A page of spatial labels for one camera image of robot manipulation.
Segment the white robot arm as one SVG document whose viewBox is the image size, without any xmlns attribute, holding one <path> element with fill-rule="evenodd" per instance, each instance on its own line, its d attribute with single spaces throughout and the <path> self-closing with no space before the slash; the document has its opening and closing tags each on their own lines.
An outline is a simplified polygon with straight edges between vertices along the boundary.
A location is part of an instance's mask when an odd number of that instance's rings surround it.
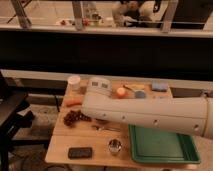
<svg viewBox="0 0 213 171">
<path fill-rule="evenodd" d="M 213 139 L 213 98 L 113 99 L 108 79 L 91 77 L 81 112 L 89 117 Z"/>
</svg>

